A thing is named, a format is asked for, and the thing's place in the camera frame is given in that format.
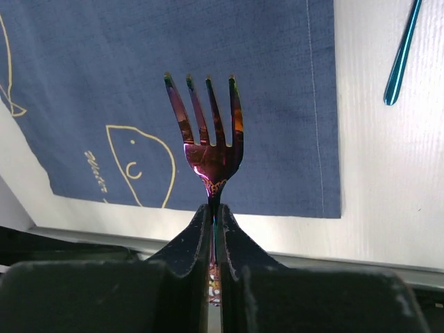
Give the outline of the blue fish placemat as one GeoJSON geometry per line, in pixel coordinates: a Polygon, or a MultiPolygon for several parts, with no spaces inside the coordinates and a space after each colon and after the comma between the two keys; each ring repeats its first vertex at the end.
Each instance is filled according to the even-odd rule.
{"type": "Polygon", "coordinates": [[[332,1],[1,2],[1,99],[56,196],[193,210],[182,134],[216,103],[230,135],[235,94],[244,157],[224,201],[339,218],[332,1]]]}

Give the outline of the blue metallic spoon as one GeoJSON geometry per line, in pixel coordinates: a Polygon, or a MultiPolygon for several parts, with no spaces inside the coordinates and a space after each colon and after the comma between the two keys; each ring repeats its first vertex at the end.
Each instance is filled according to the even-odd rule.
{"type": "Polygon", "coordinates": [[[419,16],[422,0],[414,0],[407,18],[407,22],[398,46],[396,56],[391,67],[386,88],[384,90],[384,104],[392,106],[398,100],[402,88],[409,50],[411,47],[416,22],[419,16]]]}

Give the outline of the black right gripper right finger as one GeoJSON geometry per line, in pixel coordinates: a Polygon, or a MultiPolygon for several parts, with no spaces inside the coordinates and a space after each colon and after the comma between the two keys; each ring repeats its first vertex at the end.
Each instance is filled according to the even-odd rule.
{"type": "Polygon", "coordinates": [[[289,268],[219,208],[223,332],[429,332],[411,289],[380,268],[289,268]]]}

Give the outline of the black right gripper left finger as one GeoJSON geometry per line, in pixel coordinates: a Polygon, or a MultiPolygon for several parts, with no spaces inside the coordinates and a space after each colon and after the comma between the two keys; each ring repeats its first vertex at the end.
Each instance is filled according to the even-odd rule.
{"type": "Polygon", "coordinates": [[[1,278],[2,332],[206,332],[210,209],[141,261],[20,262],[1,278]]]}

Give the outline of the iridescent purple fork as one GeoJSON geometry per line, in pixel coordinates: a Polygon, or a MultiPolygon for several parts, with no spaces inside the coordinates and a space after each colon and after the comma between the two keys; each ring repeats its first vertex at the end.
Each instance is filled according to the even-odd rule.
{"type": "Polygon", "coordinates": [[[243,112],[237,82],[234,76],[231,76],[228,80],[228,84],[230,93],[232,143],[227,144],[212,81],[211,78],[206,78],[205,84],[210,100],[212,119],[216,135],[216,143],[212,144],[210,142],[205,116],[203,114],[203,108],[196,92],[193,79],[190,75],[186,77],[186,82],[198,125],[198,143],[196,143],[194,140],[187,111],[172,76],[168,72],[164,74],[166,91],[181,131],[186,160],[194,173],[203,181],[205,191],[207,193],[207,202],[212,218],[210,263],[208,269],[208,302],[209,304],[218,307],[221,305],[221,282],[216,249],[218,211],[223,188],[228,180],[237,172],[241,165],[241,161],[243,160],[243,112]]]}

